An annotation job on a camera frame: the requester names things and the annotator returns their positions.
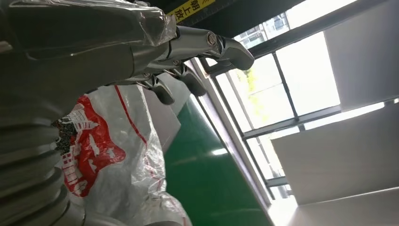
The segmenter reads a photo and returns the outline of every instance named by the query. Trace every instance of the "bolt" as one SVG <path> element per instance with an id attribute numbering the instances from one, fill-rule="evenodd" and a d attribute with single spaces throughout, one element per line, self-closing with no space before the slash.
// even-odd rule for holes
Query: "bolt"
<path id="1" fill-rule="evenodd" d="M 207 34 L 207 43 L 209 46 L 214 46 L 216 44 L 217 37 L 214 33 L 209 32 Z"/>

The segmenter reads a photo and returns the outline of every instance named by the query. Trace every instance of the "white plastic bag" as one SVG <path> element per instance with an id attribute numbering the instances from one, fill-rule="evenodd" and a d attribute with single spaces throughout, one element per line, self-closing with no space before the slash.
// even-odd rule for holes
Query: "white plastic bag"
<path id="1" fill-rule="evenodd" d="M 65 184 L 72 200 L 130 226 L 191 226 L 165 192 L 165 163 L 141 88 L 101 87 L 59 120 Z"/>

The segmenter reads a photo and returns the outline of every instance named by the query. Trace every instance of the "plastic bag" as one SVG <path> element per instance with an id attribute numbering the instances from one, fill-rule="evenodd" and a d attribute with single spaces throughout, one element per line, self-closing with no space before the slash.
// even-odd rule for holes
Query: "plastic bag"
<path id="1" fill-rule="evenodd" d="M 176 35 L 173 16 L 124 0 L 4 0 L 3 8 L 21 48 L 46 58 L 122 43 L 158 46 Z"/>
<path id="2" fill-rule="evenodd" d="M 131 226 L 191 225 L 180 202 L 165 192 L 163 152 L 141 88 L 100 87 L 80 97 L 56 126 L 73 202 Z"/>

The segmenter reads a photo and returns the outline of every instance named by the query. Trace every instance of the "yellow warning label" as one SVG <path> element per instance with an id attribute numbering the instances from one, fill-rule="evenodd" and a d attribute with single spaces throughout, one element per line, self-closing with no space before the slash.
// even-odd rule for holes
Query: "yellow warning label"
<path id="1" fill-rule="evenodd" d="M 203 8 L 209 6 L 214 3 L 215 0 L 189 0 L 185 4 L 175 8 L 172 12 L 168 13 L 168 15 L 175 15 L 176 22 L 180 22 L 187 17 L 193 15 L 194 13 L 202 10 Z"/>

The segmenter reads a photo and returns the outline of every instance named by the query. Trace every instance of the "robotic arm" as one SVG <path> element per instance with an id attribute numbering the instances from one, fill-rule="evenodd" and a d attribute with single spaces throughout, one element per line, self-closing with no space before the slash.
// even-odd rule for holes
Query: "robotic arm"
<path id="1" fill-rule="evenodd" d="M 0 0 L 0 226 L 122 226 L 69 201 L 51 123 L 103 85 L 139 84 L 173 97 L 168 73 L 206 90 L 184 65 L 209 57 L 249 69 L 251 54 L 211 31 L 176 26 L 161 10 L 123 0 Z"/>

